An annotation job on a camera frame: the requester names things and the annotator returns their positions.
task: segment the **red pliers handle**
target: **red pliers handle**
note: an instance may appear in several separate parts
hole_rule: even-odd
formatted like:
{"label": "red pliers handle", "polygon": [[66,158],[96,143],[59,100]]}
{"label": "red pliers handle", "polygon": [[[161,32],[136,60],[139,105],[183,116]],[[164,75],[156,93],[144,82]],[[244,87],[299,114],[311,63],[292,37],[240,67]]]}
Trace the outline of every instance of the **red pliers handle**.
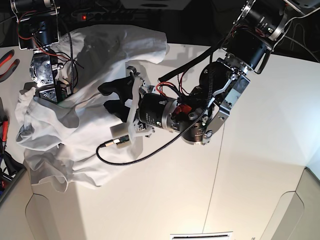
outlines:
{"label": "red pliers handle", "polygon": [[2,123],[2,142],[5,143],[8,137],[9,120],[5,118]]}
{"label": "red pliers handle", "polygon": [[[8,62],[10,59],[12,59],[14,55],[15,55],[15,50],[10,50],[9,52],[7,52],[0,59],[0,68],[2,67],[3,64]],[[14,60],[14,62],[9,67],[9,69],[4,74],[0,74],[0,83],[2,83],[5,80],[7,80],[14,73],[14,71],[17,69],[19,63],[20,63],[19,59]]]}

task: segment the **pliers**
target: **pliers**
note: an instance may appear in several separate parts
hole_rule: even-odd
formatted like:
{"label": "pliers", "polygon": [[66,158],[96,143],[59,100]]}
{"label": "pliers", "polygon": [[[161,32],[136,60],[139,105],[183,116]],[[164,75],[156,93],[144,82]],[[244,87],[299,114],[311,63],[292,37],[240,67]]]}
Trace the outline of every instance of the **pliers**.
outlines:
{"label": "pliers", "polygon": [[[0,59],[0,68],[2,67],[3,64],[5,64],[6,62],[8,62],[10,59],[13,58],[13,56],[15,55],[15,50],[10,50],[9,52],[7,52],[1,59]],[[0,83],[4,82],[5,80],[7,80],[13,73],[14,71],[17,69],[18,65],[20,63],[19,59],[14,60],[14,62],[11,64],[11,66],[9,67],[9,69],[3,73],[0,74]]]}
{"label": "pliers", "polygon": [[9,130],[9,120],[5,116],[3,118],[3,122],[1,123],[2,125],[2,136],[1,136],[1,141],[2,141],[2,154],[5,154],[5,149],[6,149],[6,143],[7,143],[7,137],[8,137],[8,130]]}

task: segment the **crumpled fabric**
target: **crumpled fabric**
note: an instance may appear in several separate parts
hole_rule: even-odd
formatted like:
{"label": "crumpled fabric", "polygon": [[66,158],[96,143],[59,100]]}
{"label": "crumpled fabric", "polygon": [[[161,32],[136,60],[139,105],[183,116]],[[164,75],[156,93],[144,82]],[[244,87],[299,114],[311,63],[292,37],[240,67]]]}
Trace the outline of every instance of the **crumpled fabric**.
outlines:
{"label": "crumpled fabric", "polygon": [[[97,146],[112,139],[110,127],[121,123],[103,106],[119,96],[102,96],[98,86],[125,77],[127,61],[158,64],[167,50],[164,33],[129,25],[80,28],[71,32],[71,38],[74,59],[84,67],[78,67],[78,91],[59,104],[35,97],[34,88],[21,91],[15,109],[22,125],[16,142],[26,148],[31,184],[51,182],[59,192],[65,192],[70,182],[89,188],[102,186],[126,169],[107,165],[96,156]],[[52,49],[69,54],[68,36]],[[60,77],[70,81],[69,65]],[[135,160],[141,152],[142,145],[137,142],[121,149],[114,145],[102,148],[100,155],[110,162],[124,163]]]}

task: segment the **white table surface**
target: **white table surface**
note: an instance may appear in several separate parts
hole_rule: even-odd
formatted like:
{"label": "white table surface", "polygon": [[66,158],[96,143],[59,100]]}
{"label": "white table surface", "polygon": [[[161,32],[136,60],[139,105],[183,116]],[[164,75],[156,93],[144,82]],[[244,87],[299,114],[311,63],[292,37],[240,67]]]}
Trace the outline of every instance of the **white table surface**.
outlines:
{"label": "white table surface", "polygon": [[[171,44],[161,64],[134,64],[143,77],[156,83],[159,76],[206,49]],[[0,55],[7,51],[0,49]],[[16,50],[15,56],[20,66],[0,83],[0,97],[11,119],[7,149],[21,162],[14,108],[18,91],[30,80],[32,53]],[[220,52],[214,58],[223,56]],[[206,65],[203,62],[189,71],[187,90],[198,84]],[[252,83],[232,110],[224,135],[221,129],[207,146],[190,146],[180,139],[97,190],[77,184],[71,184],[65,194],[55,192],[50,184],[32,189],[50,200],[62,239],[146,240],[152,236],[165,240],[170,234],[233,232],[232,239],[257,240],[281,195],[296,189],[304,166],[319,148],[318,67],[271,56],[262,75],[249,75]],[[144,141],[142,155],[173,137],[157,129]]]}

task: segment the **red component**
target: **red component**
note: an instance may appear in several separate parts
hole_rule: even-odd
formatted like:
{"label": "red component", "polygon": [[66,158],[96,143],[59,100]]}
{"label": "red component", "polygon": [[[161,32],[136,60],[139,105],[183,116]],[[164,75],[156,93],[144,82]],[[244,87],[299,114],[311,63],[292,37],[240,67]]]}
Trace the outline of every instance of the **red component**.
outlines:
{"label": "red component", "polygon": [[192,111],[192,107],[190,107],[186,104],[181,104],[176,107],[176,109],[174,110],[173,113],[175,115],[178,115],[179,113],[184,113],[184,114],[188,115],[191,111]]}
{"label": "red component", "polygon": [[8,183],[7,182],[5,182],[5,181],[1,181],[1,187],[3,188],[3,189],[6,189],[7,187],[8,187]]}
{"label": "red component", "polygon": [[3,125],[2,125],[2,142],[6,142],[7,141],[7,136],[8,136],[8,129],[9,129],[9,121],[6,120],[3,122]]}

